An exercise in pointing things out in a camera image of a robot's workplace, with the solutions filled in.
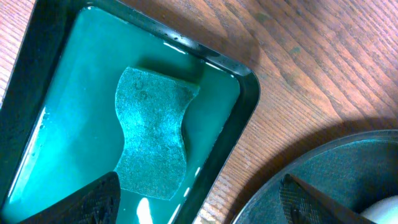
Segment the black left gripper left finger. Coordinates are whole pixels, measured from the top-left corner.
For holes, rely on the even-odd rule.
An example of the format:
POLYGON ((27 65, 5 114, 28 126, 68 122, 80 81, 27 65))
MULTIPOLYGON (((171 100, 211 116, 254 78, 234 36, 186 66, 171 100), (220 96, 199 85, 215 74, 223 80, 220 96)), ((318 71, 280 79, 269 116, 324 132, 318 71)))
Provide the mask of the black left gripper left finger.
POLYGON ((115 224, 120 201, 119 177, 115 171, 111 171, 21 222, 115 224))

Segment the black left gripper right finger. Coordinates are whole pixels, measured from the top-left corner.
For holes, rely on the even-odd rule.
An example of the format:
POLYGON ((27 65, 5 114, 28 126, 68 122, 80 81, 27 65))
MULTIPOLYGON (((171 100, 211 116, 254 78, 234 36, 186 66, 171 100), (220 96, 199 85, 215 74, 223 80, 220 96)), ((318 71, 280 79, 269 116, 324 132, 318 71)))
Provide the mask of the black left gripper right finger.
POLYGON ((294 175, 282 179, 279 198, 291 224, 373 224, 294 175))

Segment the white plate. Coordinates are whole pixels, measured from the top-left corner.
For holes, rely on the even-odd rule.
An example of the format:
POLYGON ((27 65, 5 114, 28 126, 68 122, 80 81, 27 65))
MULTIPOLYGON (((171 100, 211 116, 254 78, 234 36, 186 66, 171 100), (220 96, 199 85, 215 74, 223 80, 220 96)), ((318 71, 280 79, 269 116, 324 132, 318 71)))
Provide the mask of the white plate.
POLYGON ((377 224, 398 224, 397 196, 374 203, 365 209, 361 215, 377 224))

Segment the green scrub sponge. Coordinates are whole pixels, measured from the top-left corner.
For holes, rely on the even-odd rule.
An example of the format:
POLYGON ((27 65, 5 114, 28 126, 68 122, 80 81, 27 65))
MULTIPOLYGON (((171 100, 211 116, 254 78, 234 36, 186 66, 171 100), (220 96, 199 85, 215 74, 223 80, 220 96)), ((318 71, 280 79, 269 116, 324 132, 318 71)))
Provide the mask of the green scrub sponge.
POLYGON ((176 194, 187 171, 182 122, 199 90, 161 73, 125 69, 115 94, 124 134, 115 168, 122 189, 161 200, 176 194))

